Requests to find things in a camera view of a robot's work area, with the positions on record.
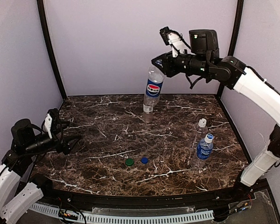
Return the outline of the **green bottle cap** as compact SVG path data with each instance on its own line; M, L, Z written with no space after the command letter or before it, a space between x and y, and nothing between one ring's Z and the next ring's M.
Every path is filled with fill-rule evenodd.
M127 159L125 160L125 164L126 164L127 166L132 166L132 165L134 165L134 160L133 160L132 158L127 158Z

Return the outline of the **clear bottle white cap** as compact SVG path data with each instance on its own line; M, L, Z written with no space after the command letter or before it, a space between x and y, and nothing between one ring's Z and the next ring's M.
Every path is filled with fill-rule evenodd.
M195 146L199 143L201 138L204 138L208 132L208 127L206 126L207 120L205 118L200 119L194 124L193 129L189 137L189 148L193 150Z

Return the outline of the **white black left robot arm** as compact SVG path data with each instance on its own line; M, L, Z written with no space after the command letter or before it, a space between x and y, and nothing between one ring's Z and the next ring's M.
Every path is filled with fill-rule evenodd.
M59 110L48 110L38 127L29 119L20 119L11 128L12 144L0 165L0 224L15 224L38 200L52 190L52 181L42 174L35 174L9 202L11 190L19 183L34 156L46 155L50 151L68 155L81 139L80 135L66 136L69 121L60 119Z

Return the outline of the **clear Pepsi bottle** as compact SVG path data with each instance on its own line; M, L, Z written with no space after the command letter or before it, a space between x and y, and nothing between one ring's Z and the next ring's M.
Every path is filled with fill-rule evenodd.
M149 67L143 102L144 113L152 113L158 104L164 79L165 75L157 67Z

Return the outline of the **blue bottle cap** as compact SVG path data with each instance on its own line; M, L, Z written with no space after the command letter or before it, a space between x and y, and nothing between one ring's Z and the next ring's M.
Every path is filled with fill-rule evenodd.
M148 163L148 158L147 157L142 157L140 161L143 164L147 164Z

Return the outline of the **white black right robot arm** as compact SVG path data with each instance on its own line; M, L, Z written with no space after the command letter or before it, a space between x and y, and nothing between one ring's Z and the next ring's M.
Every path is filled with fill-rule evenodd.
M199 80L204 78L207 83L217 80L250 99L276 122L265 148L241 173L240 185L251 187L269 168L280 161L280 93L254 68L239 59L233 56L220 58L215 30L189 31L189 44L181 34L168 27L162 28L160 35L172 50L152 59L152 64L164 75L197 75Z

